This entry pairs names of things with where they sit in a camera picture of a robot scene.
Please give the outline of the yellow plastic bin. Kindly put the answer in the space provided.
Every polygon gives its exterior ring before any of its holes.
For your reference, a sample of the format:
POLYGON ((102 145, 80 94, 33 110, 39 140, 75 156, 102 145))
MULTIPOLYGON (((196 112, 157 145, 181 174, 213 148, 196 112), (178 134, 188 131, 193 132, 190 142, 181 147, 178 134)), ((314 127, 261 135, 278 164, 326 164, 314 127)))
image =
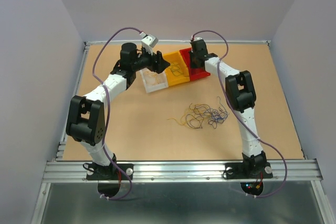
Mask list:
POLYGON ((164 54, 163 59, 170 63, 165 69, 169 87, 190 82, 188 67, 179 51, 164 54))

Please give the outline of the white plastic bin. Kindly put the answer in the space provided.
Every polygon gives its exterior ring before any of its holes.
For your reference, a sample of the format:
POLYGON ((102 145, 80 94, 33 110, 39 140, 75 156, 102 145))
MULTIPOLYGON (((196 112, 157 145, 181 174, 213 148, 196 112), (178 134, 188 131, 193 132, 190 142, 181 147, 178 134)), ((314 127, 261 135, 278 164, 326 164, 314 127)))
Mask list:
POLYGON ((156 73, 145 68, 140 70, 146 93, 152 93, 169 87, 165 72, 156 73))

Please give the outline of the red plastic bin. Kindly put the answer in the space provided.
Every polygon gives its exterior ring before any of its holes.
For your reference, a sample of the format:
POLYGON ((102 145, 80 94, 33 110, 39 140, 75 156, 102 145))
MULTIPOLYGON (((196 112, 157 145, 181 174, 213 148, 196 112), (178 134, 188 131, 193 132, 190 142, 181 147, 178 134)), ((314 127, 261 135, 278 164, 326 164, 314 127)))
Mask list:
POLYGON ((181 49, 179 52, 188 68, 188 72, 189 72, 189 78, 190 81, 196 81, 196 80, 200 80, 206 77, 209 77, 211 74, 209 72, 206 72, 204 69, 202 68, 197 68, 197 69, 193 69, 191 68, 191 61, 190 61, 190 51, 192 49, 191 48, 185 48, 185 49, 181 49))

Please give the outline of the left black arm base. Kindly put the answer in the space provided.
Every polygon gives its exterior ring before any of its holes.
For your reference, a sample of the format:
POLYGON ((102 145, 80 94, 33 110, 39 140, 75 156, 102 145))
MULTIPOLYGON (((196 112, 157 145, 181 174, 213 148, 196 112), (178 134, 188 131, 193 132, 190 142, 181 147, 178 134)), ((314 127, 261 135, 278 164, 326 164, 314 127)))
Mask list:
MULTIPOLYGON (((118 164, 124 171, 133 170, 134 165, 131 163, 118 164)), ((96 163, 83 163, 83 168, 86 170, 86 180, 118 180, 118 170, 110 164, 109 166, 100 166, 96 163)), ((128 180, 124 174, 121 174, 121 180, 128 180)))

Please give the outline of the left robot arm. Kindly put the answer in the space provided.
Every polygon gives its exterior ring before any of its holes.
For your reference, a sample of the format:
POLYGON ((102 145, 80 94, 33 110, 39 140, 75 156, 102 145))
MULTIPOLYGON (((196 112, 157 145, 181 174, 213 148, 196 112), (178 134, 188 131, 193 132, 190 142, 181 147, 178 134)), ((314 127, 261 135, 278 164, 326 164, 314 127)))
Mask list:
POLYGON ((120 58, 105 81, 100 81, 90 93, 71 98, 66 124, 66 134, 84 146, 92 158, 92 167, 86 170, 100 173, 110 179, 119 167, 116 156, 108 150, 104 139, 109 124, 111 101, 126 91, 136 79, 136 73, 144 68, 162 73, 170 63, 160 51, 152 52, 136 44, 122 44, 120 58))

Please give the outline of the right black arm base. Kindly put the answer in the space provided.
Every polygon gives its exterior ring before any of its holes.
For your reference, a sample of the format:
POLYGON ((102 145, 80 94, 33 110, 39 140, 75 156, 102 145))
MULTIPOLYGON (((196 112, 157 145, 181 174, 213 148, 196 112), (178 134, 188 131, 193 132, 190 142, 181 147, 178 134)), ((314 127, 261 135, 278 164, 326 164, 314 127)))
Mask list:
POLYGON ((231 162, 225 164, 223 172, 224 179, 257 179, 257 178, 273 178, 273 173, 267 173, 265 168, 270 167, 269 163, 250 166, 243 162, 231 162))

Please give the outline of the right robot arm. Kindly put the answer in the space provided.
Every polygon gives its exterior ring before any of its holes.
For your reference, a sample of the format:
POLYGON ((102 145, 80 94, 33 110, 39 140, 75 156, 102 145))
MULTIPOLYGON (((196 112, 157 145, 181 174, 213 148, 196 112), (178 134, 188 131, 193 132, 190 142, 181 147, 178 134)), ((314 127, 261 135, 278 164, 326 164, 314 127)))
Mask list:
POLYGON ((243 161, 227 163, 225 179, 255 178, 265 171, 266 154, 260 143, 255 122, 256 92, 249 71, 239 71, 209 53, 202 38, 192 39, 190 62, 194 69, 202 68, 219 78, 227 104, 235 115, 242 139, 243 161))

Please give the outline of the aluminium front rail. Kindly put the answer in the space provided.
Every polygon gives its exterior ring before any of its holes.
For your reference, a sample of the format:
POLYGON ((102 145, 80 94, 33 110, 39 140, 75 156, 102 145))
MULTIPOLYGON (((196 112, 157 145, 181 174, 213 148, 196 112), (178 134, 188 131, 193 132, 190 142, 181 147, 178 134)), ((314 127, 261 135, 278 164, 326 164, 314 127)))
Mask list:
MULTIPOLYGON (((229 182, 223 176, 230 167, 226 161, 133 162, 133 183, 229 182)), ((314 159, 288 159, 287 181, 321 181, 314 159)), ((48 162, 44 183, 87 183, 82 162, 48 162)))

